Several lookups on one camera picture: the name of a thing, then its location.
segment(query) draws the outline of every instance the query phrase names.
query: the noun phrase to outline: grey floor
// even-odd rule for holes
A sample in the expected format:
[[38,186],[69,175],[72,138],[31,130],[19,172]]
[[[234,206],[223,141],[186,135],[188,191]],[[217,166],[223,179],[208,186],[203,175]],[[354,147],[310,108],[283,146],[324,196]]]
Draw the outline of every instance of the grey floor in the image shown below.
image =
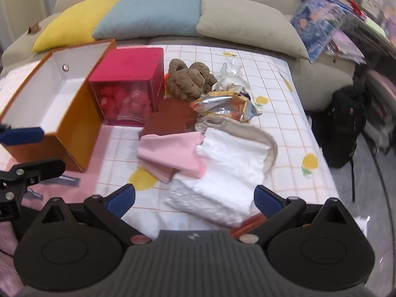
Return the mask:
[[352,216],[361,216],[363,219],[370,217],[367,231],[368,240],[375,252],[375,267],[367,287],[377,296],[383,297],[389,294],[395,284],[396,238],[393,227],[396,227],[396,152],[391,149],[387,155],[382,153],[376,155],[389,205],[370,148],[362,135],[358,137],[353,159],[356,180],[355,203],[351,200],[350,164],[346,164],[341,169],[331,169],[331,173],[340,193],[340,199]]

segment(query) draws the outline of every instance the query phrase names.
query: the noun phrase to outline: black backpack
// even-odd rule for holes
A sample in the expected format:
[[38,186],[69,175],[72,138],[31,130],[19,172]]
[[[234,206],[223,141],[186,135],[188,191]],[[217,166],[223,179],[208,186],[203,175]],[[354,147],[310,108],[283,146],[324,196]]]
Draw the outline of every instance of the black backpack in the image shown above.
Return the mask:
[[312,115],[312,131],[322,148],[329,167],[352,165],[352,201],[354,201],[353,154],[356,139],[366,124],[366,113],[371,105],[367,87],[353,85],[333,93],[327,109]]

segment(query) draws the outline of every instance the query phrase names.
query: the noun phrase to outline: beige sofa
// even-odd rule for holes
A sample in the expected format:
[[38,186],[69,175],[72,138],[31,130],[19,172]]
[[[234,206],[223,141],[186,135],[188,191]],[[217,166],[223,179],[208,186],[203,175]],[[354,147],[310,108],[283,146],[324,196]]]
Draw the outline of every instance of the beige sofa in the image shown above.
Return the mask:
[[[68,7],[83,0],[57,0],[54,12],[51,16],[41,21],[40,26],[44,29],[60,12]],[[298,8],[300,0],[252,0],[270,7],[276,8],[288,19],[291,18],[294,11]],[[46,54],[32,54],[32,47],[39,36],[40,32],[35,35],[26,33],[19,37],[11,46],[9,46],[1,58],[3,63],[4,76],[9,70],[25,64],[30,61],[39,60]],[[250,47],[238,45],[223,40],[211,39],[206,37],[177,37],[177,36],[160,36],[153,38],[134,39],[132,41],[118,41],[117,44],[194,44],[209,46],[229,46],[237,49],[251,50],[263,54],[274,54],[285,59],[290,66],[294,84],[301,103],[305,110],[319,111],[323,110],[330,102],[332,93],[346,85],[352,84],[352,77],[355,70],[354,62],[349,60],[338,59],[333,63],[330,56],[323,54],[319,60],[310,64],[305,59],[295,59],[283,54]]]

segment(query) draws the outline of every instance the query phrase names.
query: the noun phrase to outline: brown knitted toy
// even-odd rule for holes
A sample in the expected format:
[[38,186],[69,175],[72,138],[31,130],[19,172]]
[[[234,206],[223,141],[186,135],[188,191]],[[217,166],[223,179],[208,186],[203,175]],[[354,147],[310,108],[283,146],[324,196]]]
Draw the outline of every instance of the brown knitted toy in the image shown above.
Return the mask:
[[205,84],[203,85],[203,93],[207,94],[212,90],[212,86],[217,83],[217,79],[213,74],[210,73],[210,69],[203,62],[194,62],[190,68],[195,68],[205,78]]
[[169,63],[169,79],[166,86],[180,100],[193,101],[201,94],[212,90],[217,82],[210,69],[202,62],[194,62],[189,68],[180,59],[172,59]]
[[172,59],[169,63],[169,77],[174,75],[176,71],[188,68],[183,60]]
[[192,102],[201,96],[204,84],[205,78],[197,69],[187,68],[180,59],[172,59],[169,63],[169,79],[166,86],[176,98]]

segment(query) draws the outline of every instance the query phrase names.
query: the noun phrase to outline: snack wrapper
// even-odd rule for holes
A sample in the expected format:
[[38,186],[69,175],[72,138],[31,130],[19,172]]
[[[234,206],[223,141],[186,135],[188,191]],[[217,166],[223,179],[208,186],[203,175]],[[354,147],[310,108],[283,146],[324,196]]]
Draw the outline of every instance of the snack wrapper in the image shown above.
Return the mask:
[[235,91],[211,91],[190,105],[201,117],[208,114],[224,115],[242,123],[261,115],[247,97]]

